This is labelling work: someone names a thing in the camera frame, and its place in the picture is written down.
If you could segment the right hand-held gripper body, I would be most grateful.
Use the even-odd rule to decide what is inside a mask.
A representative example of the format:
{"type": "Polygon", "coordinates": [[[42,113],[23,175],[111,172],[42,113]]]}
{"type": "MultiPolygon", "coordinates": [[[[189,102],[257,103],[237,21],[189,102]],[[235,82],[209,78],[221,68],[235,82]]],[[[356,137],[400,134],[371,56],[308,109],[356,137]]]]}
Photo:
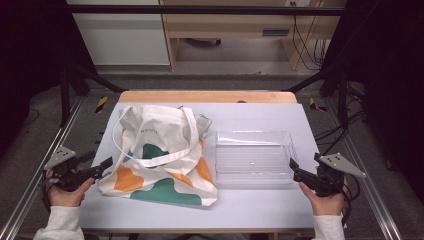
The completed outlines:
{"type": "Polygon", "coordinates": [[[318,162],[317,183],[315,192],[319,197],[338,194],[343,190],[346,174],[366,178],[365,172],[352,164],[340,153],[321,155],[316,153],[314,160],[318,162]]]}

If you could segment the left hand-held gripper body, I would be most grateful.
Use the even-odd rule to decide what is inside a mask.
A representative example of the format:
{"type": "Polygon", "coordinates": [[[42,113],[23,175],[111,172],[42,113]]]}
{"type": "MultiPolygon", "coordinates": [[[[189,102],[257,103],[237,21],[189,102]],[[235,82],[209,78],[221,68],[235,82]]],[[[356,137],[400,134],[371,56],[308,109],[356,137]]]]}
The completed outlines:
{"type": "Polygon", "coordinates": [[[67,147],[57,148],[44,166],[46,181],[68,192],[76,190],[90,178],[90,168],[82,168],[80,156],[67,147]]]}

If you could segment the clear plastic box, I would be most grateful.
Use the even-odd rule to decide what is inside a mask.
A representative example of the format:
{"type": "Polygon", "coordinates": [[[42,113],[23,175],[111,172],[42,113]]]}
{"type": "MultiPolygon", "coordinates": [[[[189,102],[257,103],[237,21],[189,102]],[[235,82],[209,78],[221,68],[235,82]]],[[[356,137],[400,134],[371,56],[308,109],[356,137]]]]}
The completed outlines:
{"type": "Polygon", "coordinates": [[[289,164],[297,161],[287,131],[218,131],[216,182],[239,189],[287,189],[293,183],[289,164]]]}

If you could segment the white tote bag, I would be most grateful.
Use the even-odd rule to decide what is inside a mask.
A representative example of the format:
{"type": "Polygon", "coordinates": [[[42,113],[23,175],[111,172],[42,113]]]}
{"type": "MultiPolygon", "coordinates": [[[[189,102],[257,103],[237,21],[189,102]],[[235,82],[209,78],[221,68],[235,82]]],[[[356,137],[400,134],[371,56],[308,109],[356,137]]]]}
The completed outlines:
{"type": "Polygon", "coordinates": [[[135,200],[210,206],[218,198],[203,156],[212,120],[188,107],[127,106],[117,124],[120,156],[98,182],[102,194],[135,200]]]}

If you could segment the person's right hand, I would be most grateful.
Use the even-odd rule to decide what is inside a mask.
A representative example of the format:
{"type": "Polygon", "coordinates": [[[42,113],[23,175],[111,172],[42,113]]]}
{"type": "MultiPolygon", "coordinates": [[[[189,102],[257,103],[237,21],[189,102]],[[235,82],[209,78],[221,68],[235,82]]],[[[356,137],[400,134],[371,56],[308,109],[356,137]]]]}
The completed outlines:
{"type": "Polygon", "coordinates": [[[299,183],[299,187],[306,198],[309,200],[312,211],[315,216],[341,216],[344,207],[345,196],[342,193],[327,197],[317,196],[306,184],[299,183]]]}

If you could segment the person's left hand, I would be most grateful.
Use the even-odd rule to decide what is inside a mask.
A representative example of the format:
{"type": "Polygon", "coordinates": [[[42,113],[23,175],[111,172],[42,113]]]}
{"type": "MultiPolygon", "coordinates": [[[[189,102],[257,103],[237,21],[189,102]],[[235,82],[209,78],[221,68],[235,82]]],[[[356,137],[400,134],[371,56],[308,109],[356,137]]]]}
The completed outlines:
{"type": "Polygon", "coordinates": [[[83,201],[85,193],[93,183],[94,179],[89,178],[72,192],[62,190],[56,185],[53,185],[48,191],[48,198],[52,206],[78,207],[83,201]]]}

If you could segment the yellow black tape strip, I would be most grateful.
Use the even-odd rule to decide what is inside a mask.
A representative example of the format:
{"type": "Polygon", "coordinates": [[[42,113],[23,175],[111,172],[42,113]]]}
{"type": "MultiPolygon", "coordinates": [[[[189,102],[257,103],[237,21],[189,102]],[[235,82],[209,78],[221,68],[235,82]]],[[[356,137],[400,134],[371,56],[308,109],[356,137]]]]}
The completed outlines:
{"type": "Polygon", "coordinates": [[[323,106],[318,106],[314,100],[314,98],[309,98],[309,107],[310,109],[317,110],[320,112],[327,112],[327,108],[323,106]]]}
{"type": "Polygon", "coordinates": [[[108,97],[107,96],[103,96],[100,98],[98,105],[96,107],[95,113],[101,113],[106,102],[107,102],[108,97]]]}

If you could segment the black metal stand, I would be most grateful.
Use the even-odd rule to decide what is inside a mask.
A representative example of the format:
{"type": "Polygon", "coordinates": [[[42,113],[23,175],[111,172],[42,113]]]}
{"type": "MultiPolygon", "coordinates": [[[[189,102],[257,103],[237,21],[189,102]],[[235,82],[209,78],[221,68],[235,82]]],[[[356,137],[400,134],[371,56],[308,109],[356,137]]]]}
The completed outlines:
{"type": "Polygon", "coordinates": [[[78,96],[86,96],[90,92],[90,89],[86,83],[86,79],[91,79],[116,93],[122,93],[125,91],[124,88],[121,88],[105,80],[97,73],[90,71],[80,65],[71,64],[70,66],[64,67],[60,73],[60,93],[62,108],[62,119],[60,124],[61,127],[64,127],[71,117],[69,86],[72,86],[78,96]]]}
{"type": "Polygon", "coordinates": [[[337,70],[335,67],[327,67],[316,74],[308,77],[306,80],[301,81],[300,83],[289,87],[288,89],[283,89],[283,92],[297,93],[303,88],[311,85],[312,83],[317,82],[318,80],[323,80],[323,84],[319,90],[319,93],[322,97],[329,97],[335,91],[338,91],[337,98],[337,119],[341,126],[346,129],[348,127],[348,116],[347,116],[347,85],[348,79],[347,75],[343,70],[337,70]]]}

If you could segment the pale grey table mat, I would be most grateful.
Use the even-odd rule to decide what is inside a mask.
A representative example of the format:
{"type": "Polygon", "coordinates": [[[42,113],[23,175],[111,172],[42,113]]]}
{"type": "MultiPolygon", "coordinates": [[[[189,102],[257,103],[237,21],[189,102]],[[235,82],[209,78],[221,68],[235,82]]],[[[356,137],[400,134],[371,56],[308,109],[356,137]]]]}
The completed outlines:
{"type": "MultiPolygon", "coordinates": [[[[313,172],[318,151],[305,111],[300,104],[190,103],[196,113],[212,120],[204,140],[204,156],[215,170],[218,131],[288,131],[301,168],[313,172]]],[[[209,207],[172,205],[108,197],[97,187],[86,193],[80,226],[87,231],[237,233],[308,231],[313,227],[308,199],[297,183],[283,189],[219,188],[209,207]]]]}

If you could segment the black curtain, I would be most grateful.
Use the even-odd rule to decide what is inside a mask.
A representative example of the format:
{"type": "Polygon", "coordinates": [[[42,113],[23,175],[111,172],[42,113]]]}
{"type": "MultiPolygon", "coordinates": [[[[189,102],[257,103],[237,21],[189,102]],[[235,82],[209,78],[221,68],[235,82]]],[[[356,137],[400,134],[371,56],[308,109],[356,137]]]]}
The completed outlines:
{"type": "Polygon", "coordinates": [[[54,9],[67,0],[0,0],[0,157],[29,114],[30,99],[59,84],[64,64],[53,52],[95,72],[74,16],[54,9]]]}
{"type": "Polygon", "coordinates": [[[344,71],[365,87],[365,109],[390,161],[424,203],[424,0],[347,0],[325,58],[353,33],[344,71]]]}

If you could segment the wooden table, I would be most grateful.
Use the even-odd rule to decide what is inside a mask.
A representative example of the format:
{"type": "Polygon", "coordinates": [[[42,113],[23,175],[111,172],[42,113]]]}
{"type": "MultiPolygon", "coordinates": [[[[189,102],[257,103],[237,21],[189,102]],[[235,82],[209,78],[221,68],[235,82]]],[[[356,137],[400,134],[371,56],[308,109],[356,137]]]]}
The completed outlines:
{"type": "MultiPolygon", "coordinates": [[[[266,91],[126,91],[121,94],[113,109],[106,132],[99,146],[96,162],[111,156],[116,158],[119,152],[113,146],[112,141],[119,137],[117,132],[112,131],[113,125],[118,119],[119,110],[127,105],[160,104],[172,107],[188,106],[190,103],[278,103],[298,104],[294,94],[290,92],[266,92],[266,91]]],[[[277,233],[303,233],[309,235],[313,227],[308,231],[290,231],[277,233]]],[[[134,233],[163,233],[163,232],[134,232],[134,233]]]]}

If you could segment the white cabinet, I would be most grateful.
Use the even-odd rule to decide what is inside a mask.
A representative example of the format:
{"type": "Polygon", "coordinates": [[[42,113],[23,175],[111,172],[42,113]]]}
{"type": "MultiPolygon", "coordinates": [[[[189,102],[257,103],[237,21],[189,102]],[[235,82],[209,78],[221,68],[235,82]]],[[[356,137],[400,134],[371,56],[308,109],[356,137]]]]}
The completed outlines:
{"type": "Polygon", "coordinates": [[[160,14],[88,14],[73,17],[96,66],[168,65],[160,14]]]}

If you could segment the light wooden desk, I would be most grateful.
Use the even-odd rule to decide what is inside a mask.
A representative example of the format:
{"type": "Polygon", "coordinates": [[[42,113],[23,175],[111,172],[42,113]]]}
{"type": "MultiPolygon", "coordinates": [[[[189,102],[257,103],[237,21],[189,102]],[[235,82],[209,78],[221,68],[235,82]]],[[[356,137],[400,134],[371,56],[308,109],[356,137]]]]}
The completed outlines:
{"type": "MultiPolygon", "coordinates": [[[[166,5],[345,7],[347,0],[158,0],[166,5]]],[[[164,14],[165,32],[172,44],[178,39],[275,38],[282,43],[292,70],[312,54],[312,40],[328,42],[338,25],[337,16],[260,16],[164,14]]]]}

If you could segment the aluminium floor rail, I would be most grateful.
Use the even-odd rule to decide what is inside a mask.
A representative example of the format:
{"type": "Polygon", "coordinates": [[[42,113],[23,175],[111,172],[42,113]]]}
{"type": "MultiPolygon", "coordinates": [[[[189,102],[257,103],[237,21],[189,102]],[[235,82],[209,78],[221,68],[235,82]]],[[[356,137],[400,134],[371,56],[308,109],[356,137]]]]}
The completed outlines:
{"type": "Polygon", "coordinates": [[[365,178],[358,178],[361,190],[360,192],[365,195],[368,204],[372,210],[372,213],[377,221],[377,224],[384,236],[385,240],[402,240],[401,233],[389,212],[389,209],[384,202],[374,179],[370,175],[370,172],[366,168],[364,159],[360,156],[357,147],[351,137],[353,132],[353,124],[359,119],[365,116],[359,103],[356,101],[349,100],[347,106],[347,119],[348,128],[346,130],[340,130],[341,138],[336,140],[332,147],[328,147],[326,151],[328,153],[335,152],[335,146],[338,143],[343,144],[343,153],[348,160],[353,163],[356,167],[362,170],[365,174],[365,178]]]}
{"type": "Polygon", "coordinates": [[[84,103],[84,97],[76,97],[72,108],[69,110],[68,117],[60,126],[54,140],[50,144],[47,152],[45,153],[41,163],[39,164],[36,172],[34,173],[30,183],[27,185],[22,197],[17,203],[14,211],[8,218],[7,222],[0,229],[0,240],[14,240],[17,235],[24,219],[26,218],[36,196],[42,189],[41,183],[44,176],[44,165],[53,155],[53,153],[64,143],[70,129],[72,128],[75,119],[84,103]]]}

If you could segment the black horizontal frame bar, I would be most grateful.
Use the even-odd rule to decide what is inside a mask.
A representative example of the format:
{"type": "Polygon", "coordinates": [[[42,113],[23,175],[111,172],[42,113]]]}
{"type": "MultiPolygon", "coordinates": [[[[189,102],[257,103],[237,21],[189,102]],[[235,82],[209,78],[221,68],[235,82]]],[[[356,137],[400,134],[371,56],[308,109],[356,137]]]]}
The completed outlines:
{"type": "Polygon", "coordinates": [[[177,6],[177,5],[81,5],[65,6],[72,13],[96,14],[209,14],[209,15],[295,15],[342,16],[344,8],[254,7],[254,6],[177,6]]]}

